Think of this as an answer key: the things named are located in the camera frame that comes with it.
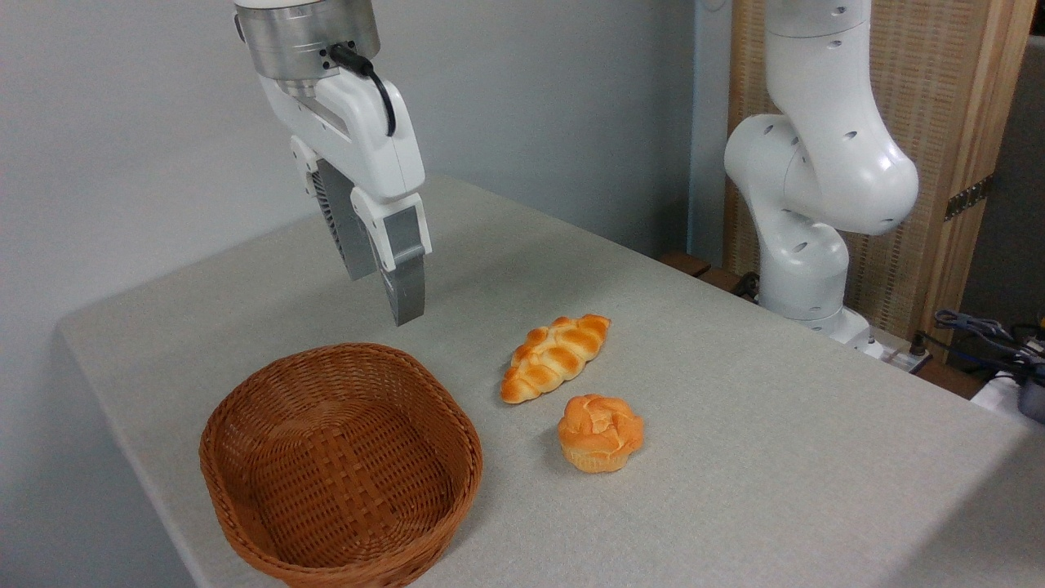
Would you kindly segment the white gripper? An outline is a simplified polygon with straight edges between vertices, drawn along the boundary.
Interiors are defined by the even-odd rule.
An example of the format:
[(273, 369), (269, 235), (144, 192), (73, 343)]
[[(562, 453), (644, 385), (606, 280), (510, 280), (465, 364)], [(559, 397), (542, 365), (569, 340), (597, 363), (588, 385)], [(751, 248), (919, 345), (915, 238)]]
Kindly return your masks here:
[(389, 136), (380, 90), (369, 78), (341, 69), (314, 86), (309, 103), (273, 79), (259, 83), (294, 135), (291, 151), (304, 190), (317, 199), (350, 278), (377, 268), (395, 324), (420, 317), (432, 239), (420, 194), (414, 193), (425, 182), (425, 169), (402, 94), (387, 83), (396, 118)]

